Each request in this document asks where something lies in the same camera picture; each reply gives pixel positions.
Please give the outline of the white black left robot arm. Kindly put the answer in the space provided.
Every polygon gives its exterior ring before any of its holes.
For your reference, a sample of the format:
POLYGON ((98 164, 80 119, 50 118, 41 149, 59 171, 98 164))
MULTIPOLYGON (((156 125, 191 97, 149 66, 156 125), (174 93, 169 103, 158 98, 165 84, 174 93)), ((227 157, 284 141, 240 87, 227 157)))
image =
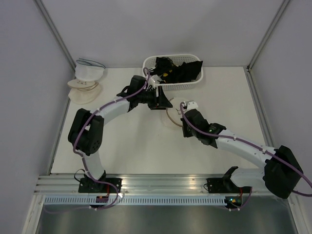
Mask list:
POLYGON ((106 177, 98 152, 106 124, 139 104, 147 104, 150 110, 172 108, 163 89, 149 85, 148 81, 145 77, 135 75, 130 84, 109 103, 94 112, 83 108, 76 112, 68 141, 72 144, 74 153, 81 157, 84 167, 84 176, 79 179, 79 193, 107 193, 110 189, 118 193, 120 190, 118 182, 106 177))

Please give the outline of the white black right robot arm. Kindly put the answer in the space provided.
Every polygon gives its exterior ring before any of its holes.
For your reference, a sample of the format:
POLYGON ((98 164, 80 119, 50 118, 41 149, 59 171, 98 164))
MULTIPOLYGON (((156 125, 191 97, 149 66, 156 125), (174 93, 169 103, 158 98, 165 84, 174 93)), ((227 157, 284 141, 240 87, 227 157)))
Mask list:
POLYGON ((220 178, 225 191, 244 192, 252 188, 265 189, 275 196, 286 199, 294 192, 303 171, 291 149, 286 146, 269 147, 250 142, 232 133, 225 126, 209 123, 197 109, 181 108, 184 137, 196 137, 202 144, 233 153, 256 169, 232 166, 220 178))

